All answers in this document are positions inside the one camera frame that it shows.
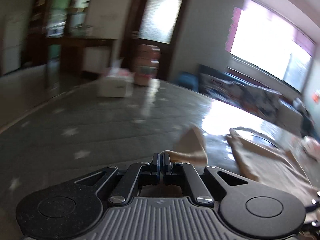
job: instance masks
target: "wooden table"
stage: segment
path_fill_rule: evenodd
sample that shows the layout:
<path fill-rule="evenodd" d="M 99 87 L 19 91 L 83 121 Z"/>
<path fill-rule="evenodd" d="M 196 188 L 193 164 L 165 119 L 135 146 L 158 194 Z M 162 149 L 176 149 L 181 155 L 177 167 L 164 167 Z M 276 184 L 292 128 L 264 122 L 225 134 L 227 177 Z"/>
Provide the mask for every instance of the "wooden table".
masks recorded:
<path fill-rule="evenodd" d="M 107 67 L 111 66 L 111 55 L 114 48 L 114 43 L 116 40 L 114 39 L 101 39 L 96 37 L 71 37 L 71 36 L 58 36 L 58 37 L 47 37 L 47 58 L 49 56 L 49 47 L 51 45 L 61 45 L 64 47 L 75 47 L 77 49 L 76 58 L 72 59 L 76 62 L 77 67 L 77 75 L 81 77 L 81 72 L 83 70 L 83 60 L 84 60 L 84 49 L 88 47 L 107 47 L 110 49 L 110 56 L 107 63 Z M 44 76 L 44 86 L 48 87 L 49 80 L 49 59 L 47 61 L 45 67 L 45 76 Z"/>

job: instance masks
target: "table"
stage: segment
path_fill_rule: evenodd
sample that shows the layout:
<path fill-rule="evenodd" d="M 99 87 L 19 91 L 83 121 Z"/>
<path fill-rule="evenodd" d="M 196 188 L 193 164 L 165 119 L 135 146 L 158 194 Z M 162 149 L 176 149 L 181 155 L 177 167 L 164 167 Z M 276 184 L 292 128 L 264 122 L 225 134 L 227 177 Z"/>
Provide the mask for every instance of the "table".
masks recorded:
<path fill-rule="evenodd" d="M 113 39 L 103 39 L 96 37 L 72 37 L 72 36 L 58 36 L 58 37 L 46 37 L 47 44 L 47 58 L 49 55 L 49 46 L 51 45 L 61 45 L 65 47 L 76 47 L 77 48 L 77 56 L 76 58 L 71 59 L 76 62 L 77 66 L 77 75 L 80 77 L 83 69 L 83 60 L 84 60 L 84 49 L 87 47 L 107 47 L 110 48 L 109 60 L 107 63 L 107 67 L 111 66 L 111 55 L 114 47 L 114 43 L 116 40 Z M 49 62 L 47 62 L 45 67 L 45 76 L 44 76 L 44 86 L 48 87 L 49 80 L 49 71 L 48 66 Z"/>
<path fill-rule="evenodd" d="M 241 109 L 159 80 L 135 86 L 129 98 L 96 92 L 95 82 L 82 85 L 0 134 L 0 239 L 21 237 L 15 207 L 25 195 L 108 164 L 150 161 L 192 124 L 204 130 L 209 165 L 239 173 L 225 135 L 244 126 L 291 149 L 320 186 L 319 164 L 302 152 L 300 138 Z"/>

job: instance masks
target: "white appliance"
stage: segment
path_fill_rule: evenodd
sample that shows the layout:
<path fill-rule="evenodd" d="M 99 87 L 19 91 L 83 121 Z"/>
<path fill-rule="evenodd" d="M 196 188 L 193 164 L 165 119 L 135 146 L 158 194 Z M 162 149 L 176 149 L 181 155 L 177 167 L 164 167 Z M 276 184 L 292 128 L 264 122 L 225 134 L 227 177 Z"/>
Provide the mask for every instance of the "white appliance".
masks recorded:
<path fill-rule="evenodd" d="M 2 74 L 14 71 L 20 67 L 26 16 L 25 12 L 14 12 L 5 17 L 2 41 Z"/>

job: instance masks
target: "window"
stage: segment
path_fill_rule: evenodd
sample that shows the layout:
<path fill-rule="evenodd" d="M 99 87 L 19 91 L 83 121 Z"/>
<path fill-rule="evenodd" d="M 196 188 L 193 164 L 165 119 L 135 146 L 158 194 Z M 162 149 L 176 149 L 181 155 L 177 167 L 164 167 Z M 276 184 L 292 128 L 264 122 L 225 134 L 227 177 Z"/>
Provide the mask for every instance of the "window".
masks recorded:
<path fill-rule="evenodd" d="M 47 25 L 48 36 L 63 35 L 70 0 L 52 0 L 50 20 Z"/>
<path fill-rule="evenodd" d="M 148 0 L 139 38 L 170 44 L 182 0 Z"/>
<path fill-rule="evenodd" d="M 235 8 L 226 49 L 301 91 L 314 43 L 293 24 L 264 6 L 246 0 Z"/>

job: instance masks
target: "ribbed gray panel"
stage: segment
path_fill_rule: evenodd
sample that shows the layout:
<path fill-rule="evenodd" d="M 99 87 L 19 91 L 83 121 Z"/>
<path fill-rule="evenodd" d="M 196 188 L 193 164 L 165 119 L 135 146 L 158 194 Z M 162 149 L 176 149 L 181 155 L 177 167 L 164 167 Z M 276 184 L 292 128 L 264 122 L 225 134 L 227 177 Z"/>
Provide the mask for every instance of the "ribbed gray panel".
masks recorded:
<path fill-rule="evenodd" d="M 91 232 L 76 240 L 233 240 L 210 208 L 182 198 L 140 198 L 110 208 Z"/>

